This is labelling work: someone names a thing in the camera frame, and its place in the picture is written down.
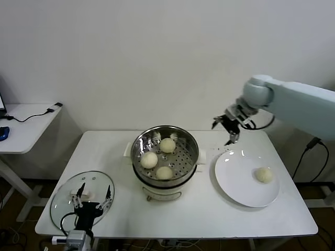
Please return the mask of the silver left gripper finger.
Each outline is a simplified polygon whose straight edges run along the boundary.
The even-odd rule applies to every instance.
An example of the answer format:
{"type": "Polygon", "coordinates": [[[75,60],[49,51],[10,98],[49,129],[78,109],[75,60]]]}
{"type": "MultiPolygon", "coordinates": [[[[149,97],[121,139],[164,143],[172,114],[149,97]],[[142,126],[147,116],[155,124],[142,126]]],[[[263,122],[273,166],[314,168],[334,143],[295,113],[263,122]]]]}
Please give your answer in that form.
{"type": "Polygon", "coordinates": [[[84,187],[85,187],[85,183],[83,183],[82,186],[76,192],[76,194],[72,196],[72,204],[73,204],[74,208],[82,208],[83,207],[81,196],[82,196],[82,193],[84,191],[84,187]]]}
{"type": "Polygon", "coordinates": [[[111,198],[111,190],[110,190],[110,185],[108,186],[107,192],[106,192],[106,196],[105,196],[105,200],[101,203],[99,203],[96,206],[96,209],[105,209],[108,208],[110,206],[112,202],[112,198],[111,198]]]}

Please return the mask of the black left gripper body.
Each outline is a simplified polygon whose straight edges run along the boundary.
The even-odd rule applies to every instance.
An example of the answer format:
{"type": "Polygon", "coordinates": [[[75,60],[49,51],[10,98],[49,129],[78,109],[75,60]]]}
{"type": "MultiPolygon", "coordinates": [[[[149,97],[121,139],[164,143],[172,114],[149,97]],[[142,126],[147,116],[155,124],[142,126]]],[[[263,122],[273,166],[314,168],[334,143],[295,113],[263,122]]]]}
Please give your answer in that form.
{"type": "Polygon", "coordinates": [[[74,209],[74,213],[77,216],[75,230],[91,230],[95,219],[102,216],[103,211],[99,208],[100,205],[98,202],[84,201],[82,205],[82,207],[74,209]]]}

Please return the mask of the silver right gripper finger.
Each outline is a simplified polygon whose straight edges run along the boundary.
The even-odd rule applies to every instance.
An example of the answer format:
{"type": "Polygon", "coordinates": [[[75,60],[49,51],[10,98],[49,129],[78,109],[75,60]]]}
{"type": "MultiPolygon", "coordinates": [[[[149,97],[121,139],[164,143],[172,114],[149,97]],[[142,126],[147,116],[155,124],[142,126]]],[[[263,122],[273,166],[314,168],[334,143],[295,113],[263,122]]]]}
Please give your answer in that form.
{"type": "Polygon", "coordinates": [[[236,132],[233,132],[233,131],[229,131],[229,140],[227,141],[225,146],[237,143],[238,140],[239,140],[239,136],[240,136],[239,132],[236,133],[236,132]]]}
{"type": "Polygon", "coordinates": [[[218,124],[221,124],[223,127],[225,127],[227,120],[228,117],[226,115],[214,117],[211,128],[214,129],[218,124]]]}

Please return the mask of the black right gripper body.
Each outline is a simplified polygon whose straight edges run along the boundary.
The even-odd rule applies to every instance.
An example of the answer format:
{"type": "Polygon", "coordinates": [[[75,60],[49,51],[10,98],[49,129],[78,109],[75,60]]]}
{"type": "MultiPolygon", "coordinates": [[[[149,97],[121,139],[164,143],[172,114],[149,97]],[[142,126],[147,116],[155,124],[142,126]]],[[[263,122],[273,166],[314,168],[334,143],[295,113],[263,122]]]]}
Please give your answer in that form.
{"type": "Polygon", "coordinates": [[[227,115],[223,115],[221,119],[222,126],[231,135],[240,134],[239,122],[238,120],[231,120],[227,115]]]}

